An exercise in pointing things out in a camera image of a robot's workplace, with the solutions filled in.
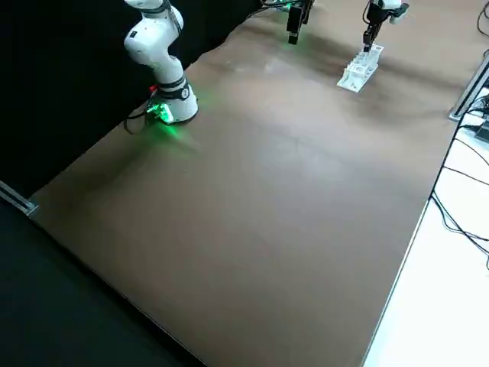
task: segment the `green led light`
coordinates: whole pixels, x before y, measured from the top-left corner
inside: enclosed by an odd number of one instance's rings
[[[146,110],[146,112],[153,112],[153,111],[156,111],[158,109],[158,105],[152,105],[148,110]]]
[[[175,121],[175,119],[173,118],[173,114],[170,111],[170,108],[168,108],[168,105],[164,103],[160,106],[161,106],[160,119],[162,119],[167,124]]]

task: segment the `black backdrop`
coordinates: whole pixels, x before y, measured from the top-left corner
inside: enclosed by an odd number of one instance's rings
[[[185,68],[219,46],[259,0],[173,0],[185,20],[170,48]],[[123,0],[2,5],[0,180],[29,197],[147,97],[151,72],[123,40],[140,15]]]

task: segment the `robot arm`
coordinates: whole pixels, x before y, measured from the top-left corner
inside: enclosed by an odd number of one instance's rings
[[[402,0],[370,0],[368,2],[367,30],[364,32],[364,52],[370,52],[375,39],[377,38],[382,24],[390,19],[391,24],[397,24],[406,15],[409,4],[402,3]]]
[[[168,54],[168,47],[182,31],[182,15],[169,0],[125,2],[139,10],[142,19],[128,32],[124,46],[134,61],[153,70],[157,81],[148,113],[167,124],[189,121],[198,111],[197,98],[181,62]]]

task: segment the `robotic manipulator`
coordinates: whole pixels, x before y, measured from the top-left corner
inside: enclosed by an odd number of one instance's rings
[[[402,0],[370,0],[367,10],[368,28],[364,33],[364,52],[370,52],[382,24],[390,19],[391,24],[397,24],[406,15],[409,4]]]
[[[370,0],[365,8],[363,18],[368,25],[364,32],[363,50],[345,68],[338,86],[358,93],[378,68],[379,57],[384,48],[374,43],[382,24],[389,19],[397,24],[407,13],[409,4],[402,0]]]
[[[125,0],[142,19],[129,32],[124,46],[131,58],[149,66],[157,81],[147,112],[166,124],[188,122],[197,114],[196,95],[187,82],[181,62],[168,54],[180,36],[183,18],[169,0]]]

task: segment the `table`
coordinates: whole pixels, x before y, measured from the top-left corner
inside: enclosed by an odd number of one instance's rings
[[[462,124],[481,119],[467,115]],[[489,160],[489,145],[473,133],[460,129],[455,137]],[[445,166],[489,183],[489,167],[459,141]],[[489,186],[442,169],[435,192],[463,230],[489,238]],[[487,366],[488,311],[487,256],[447,230],[428,200],[363,366]]]

